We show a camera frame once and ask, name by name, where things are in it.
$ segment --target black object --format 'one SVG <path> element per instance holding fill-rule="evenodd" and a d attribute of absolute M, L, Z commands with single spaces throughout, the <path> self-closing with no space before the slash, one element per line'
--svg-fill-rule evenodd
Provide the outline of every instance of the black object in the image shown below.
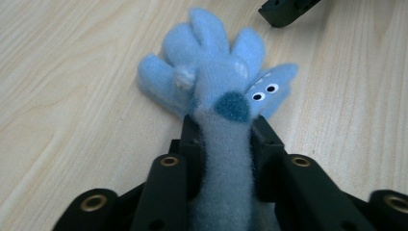
<path fill-rule="evenodd" d="M 313 159 L 288 155 L 263 117 L 251 131 L 256 193 L 276 203 L 281 230 L 408 230 L 408 195 L 377 191 L 369 202 L 360 200 L 342 192 Z M 187 230 L 188 202 L 205 169 L 200 134 L 186 116 L 181 139 L 153 162 L 144 184 L 120 197 L 103 189 L 79 195 L 54 230 Z"/>
<path fill-rule="evenodd" d="M 268 0 L 258 12 L 272 27 L 285 27 L 320 0 Z"/>

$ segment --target blue plush toy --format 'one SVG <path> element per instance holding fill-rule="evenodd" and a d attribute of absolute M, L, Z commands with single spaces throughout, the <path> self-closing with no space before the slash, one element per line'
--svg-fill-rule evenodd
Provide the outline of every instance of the blue plush toy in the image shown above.
<path fill-rule="evenodd" d="M 151 54 L 140 62 L 139 87 L 172 113 L 191 115 L 203 132 L 206 171 L 190 229 L 258 229 L 265 205 L 253 193 L 250 124 L 289 95 L 297 67 L 261 70 L 265 47 L 253 30 L 242 29 L 230 47 L 216 16 L 192 9 L 190 19 L 166 35 L 163 60 Z"/>

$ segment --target brass insert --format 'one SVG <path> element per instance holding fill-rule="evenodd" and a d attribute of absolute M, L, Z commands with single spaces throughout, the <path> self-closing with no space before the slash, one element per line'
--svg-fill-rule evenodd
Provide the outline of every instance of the brass insert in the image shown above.
<path fill-rule="evenodd" d="M 404 200 L 401 197 L 390 194 L 384 196 L 384 201 L 391 208 L 401 213 L 408 214 L 408 200 Z"/>
<path fill-rule="evenodd" d="M 85 212 L 93 212 L 95 210 L 102 208 L 107 201 L 108 198 L 103 194 L 91 195 L 84 201 L 82 201 L 81 209 Z"/>
<path fill-rule="evenodd" d="M 173 167 L 178 164 L 178 159 L 175 157 L 166 157 L 163 158 L 160 163 L 165 167 Z"/>
<path fill-rule="evenodd" d="M 310 165 L 310 162 L 303 157 L 293 157 L 292 163 L 299 167 L 308 167 Z"/>

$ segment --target wood grain surface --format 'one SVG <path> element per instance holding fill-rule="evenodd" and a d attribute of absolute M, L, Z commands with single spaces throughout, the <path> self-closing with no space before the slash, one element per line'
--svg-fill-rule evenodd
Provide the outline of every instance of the wood grain surface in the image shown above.
<path fill-rule="evenodd" d="M 0 2 L 0 230 L 50 230 L 80 193 L 142 183 L 182 123 L 137 88 L 143 56 L 202 7 L 232 39 L 254 28 L 265 67 L 299 65 L 269 120 L 289 153 L 342 190 L 408 193 L 408 1 L 323 0 L 271 28 L 266 1 Z"/>

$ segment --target dark blue nose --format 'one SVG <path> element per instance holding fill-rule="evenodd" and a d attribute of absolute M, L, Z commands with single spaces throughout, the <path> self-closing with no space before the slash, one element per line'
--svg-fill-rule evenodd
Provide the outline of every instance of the dark blue nose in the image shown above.
<path fill-rule="evenodd" d="M 249 103 L 245 96 L 236 91 L 224 93 L 215 105 L 216 113 L 236 122 L 249 120 Z"/>

